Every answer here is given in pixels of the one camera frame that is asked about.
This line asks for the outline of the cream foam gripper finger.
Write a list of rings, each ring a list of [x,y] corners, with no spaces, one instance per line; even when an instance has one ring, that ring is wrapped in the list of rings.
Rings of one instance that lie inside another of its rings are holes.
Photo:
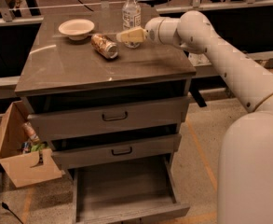
[[[147,35],[147,31],[144,28],[138,26],[117,33],[116,40],[118,42],[142,43],[147,38]]]

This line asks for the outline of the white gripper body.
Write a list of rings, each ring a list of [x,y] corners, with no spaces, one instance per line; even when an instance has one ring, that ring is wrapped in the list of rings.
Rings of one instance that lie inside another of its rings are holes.
[[[178,45],[180,37],[177,33],[178,19],[169,17],[156,17],[146,25],[148,38],[155,43],[164,45]]]

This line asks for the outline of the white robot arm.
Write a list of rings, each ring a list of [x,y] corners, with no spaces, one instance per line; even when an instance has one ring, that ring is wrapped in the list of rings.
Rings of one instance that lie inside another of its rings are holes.
[[[217,224],[273,224],[273,73],[223,40],[208,18],[190,10],[153,18],[116,35],[203,54],[247,114],[226,131],[219,155]]]

